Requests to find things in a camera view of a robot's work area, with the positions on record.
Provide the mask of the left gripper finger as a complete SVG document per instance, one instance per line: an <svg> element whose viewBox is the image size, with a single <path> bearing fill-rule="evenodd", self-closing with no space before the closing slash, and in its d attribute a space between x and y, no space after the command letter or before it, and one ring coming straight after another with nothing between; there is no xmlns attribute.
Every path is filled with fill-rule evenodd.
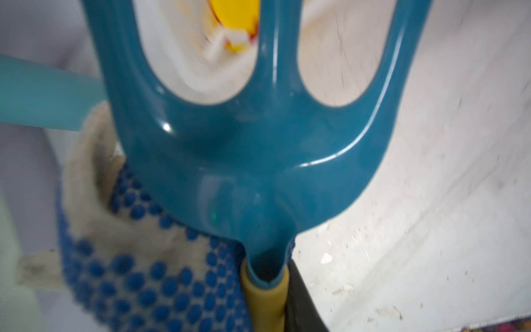
<svg viewBox="0 0 531 332"><path fill-rule="evenodd" d="M288 263L290 273L285 308L286 332L329 332L318 314L294 260Z"/></svg>

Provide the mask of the teal garden rake yellow handle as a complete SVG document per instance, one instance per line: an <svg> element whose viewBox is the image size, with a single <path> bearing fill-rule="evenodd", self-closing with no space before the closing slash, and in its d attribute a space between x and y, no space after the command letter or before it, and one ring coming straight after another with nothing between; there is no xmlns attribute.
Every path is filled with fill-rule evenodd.
<svg viewBox="0 0 531 332"><path fill-rule="evenodd" d="M242 243L250 281L271 290L296 235L346 210L376 173L431 2L397 2L372 82L338 108L301 80L301 1L260 3L254 71L218 105L187 102L156 77L131 1L82 5L134 173L185 225Z"/></svg>

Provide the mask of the yellow mesh laundry bag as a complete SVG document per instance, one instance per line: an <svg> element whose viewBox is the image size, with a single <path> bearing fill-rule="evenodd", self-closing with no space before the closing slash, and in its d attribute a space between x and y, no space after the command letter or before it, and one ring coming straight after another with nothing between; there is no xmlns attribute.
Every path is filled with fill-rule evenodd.
<svg viewBox="0 0 531 332"><path fill-rule="evenodd" d="M204 34L209 43L207 54L214 59L226 48L241 53L250 48L258 36L260 1L207 1Z"/></svg>

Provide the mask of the white plastic basket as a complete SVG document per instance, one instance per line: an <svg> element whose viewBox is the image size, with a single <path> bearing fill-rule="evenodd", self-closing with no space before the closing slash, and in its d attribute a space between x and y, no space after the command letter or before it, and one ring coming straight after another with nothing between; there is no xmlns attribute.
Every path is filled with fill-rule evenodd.
<svg viewBox="0 0 531 332"><path fill-rule="evenodd" d="M186 101L219 103L248 83L257 47L221 48L207 1L134 1L142 47L156 76Z"/></svg>

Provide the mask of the teal vase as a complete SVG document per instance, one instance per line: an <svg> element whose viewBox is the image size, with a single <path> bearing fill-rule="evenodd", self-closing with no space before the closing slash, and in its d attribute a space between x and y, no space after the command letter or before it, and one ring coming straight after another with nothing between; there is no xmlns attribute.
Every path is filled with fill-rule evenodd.
<svg viewBox="0 0 531 332"><path fill-rule="evenodd" d="M1 56L2 123L78 131L105 99L95 78Z"/></svg>

